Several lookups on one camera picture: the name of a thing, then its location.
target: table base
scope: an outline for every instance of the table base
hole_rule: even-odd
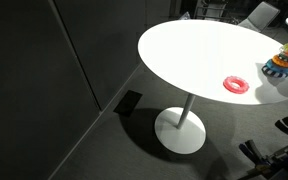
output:
[[[202,121],[191,111],[183,126],[178,129],[177,124],[182,112],[183,108],[179,107],[162,111],[155,121],[155,133],[169,150],[179,154],[190,154],[203,146],[206,132]]]

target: blue ring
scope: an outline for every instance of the blue ring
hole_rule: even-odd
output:
[[[288,73],[288,68],[281,67],[275,64],[272,59],[268,60],[266,66],[270,68],[272,71],[279,72],[279,73]]]

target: table leg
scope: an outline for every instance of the table leg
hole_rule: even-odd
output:
[[[206,138],[202,121],[190,111],[195,96],[189,94],[185,107],[171,107],[162,111],[155,121],[155,133],[169,150],[190,154],[200,149]]]
[[[186,120],[186,117],[187,117],[188,113],[191,110],[191,107],[193,105],[194,99],[195,99],[195,95],[190,93],[188,95],[187,99],[186,99],[186,103],[185,103],[185,106],[184,106],[184,109],[183,109],[183,112],[182,112],[182,115],[181,115],[181,118],[180,118],[180,122],[177,125],[177,129],[181,129],[182,128],[183,123]]]

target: gray wall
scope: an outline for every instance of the gray wall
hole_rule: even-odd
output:
[[[139,64],[145,0],[56,0],[87,78],[104,109]]]
[[[0,179],[46,179],[99,114],[47,0],[0,1]]]

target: chair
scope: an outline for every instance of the chair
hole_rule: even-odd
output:
[[[279,9],[263,1],[238,26],[262,32],[279,13]]]
[[[237,25],[239,22],[225,9],[228,0],[198,0],[195,6],[194,19],[221,21]]]

